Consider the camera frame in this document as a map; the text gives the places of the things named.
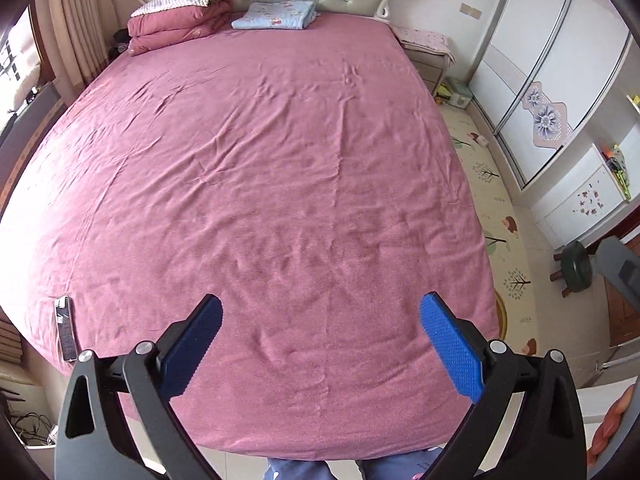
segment green stool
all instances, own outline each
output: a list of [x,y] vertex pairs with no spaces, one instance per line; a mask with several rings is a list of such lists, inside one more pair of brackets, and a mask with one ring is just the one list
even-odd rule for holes
[[578,240],[565,246],[561,253],[554,254],[554,260],[560,261],[560,270],[549,276],[549,279],[552,282],[564,280],[566,288],[562,291],[563,298],[572,292],[582,292],[591,286],[593,267],[591,267],[587,250]]

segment pink bedsheet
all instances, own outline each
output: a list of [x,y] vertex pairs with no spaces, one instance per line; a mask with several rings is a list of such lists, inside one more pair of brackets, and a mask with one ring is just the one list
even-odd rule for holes
[[446,441],[468,403],[418,322],[486,336],[494,289],[443,119],[386,25],[323,13],[121,56],[58,121],[0,224],[0,304],[63,370],[128,352],[206,292],[225,319],[172,406],[196,443],[294,459]]

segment wardrobe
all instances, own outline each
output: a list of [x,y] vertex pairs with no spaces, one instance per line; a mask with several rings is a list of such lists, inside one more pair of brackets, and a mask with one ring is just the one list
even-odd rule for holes
[[631,42],[609,0],[507,0],[471,79],[525,189],[584,127]]

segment light blue folded blanket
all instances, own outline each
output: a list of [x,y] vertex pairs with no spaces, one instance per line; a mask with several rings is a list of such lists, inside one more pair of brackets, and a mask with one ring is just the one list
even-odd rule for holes
[[288,28],[302,30],[316,17],[314,2],[281,2],[262,4],[254,2],[246,14],[231,23],[233,28]]

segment blue gripper pad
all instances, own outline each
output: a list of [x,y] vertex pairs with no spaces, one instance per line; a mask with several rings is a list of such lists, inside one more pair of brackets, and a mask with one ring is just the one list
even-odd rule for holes
[[458,393],[477,403],[484,390],[482,363],[456,327],[456,318],[434,292],[420,302],[420,323]]
[[184,393],[221,326],[222,302],[211,296],[162,360],[158,390],[163,399]]

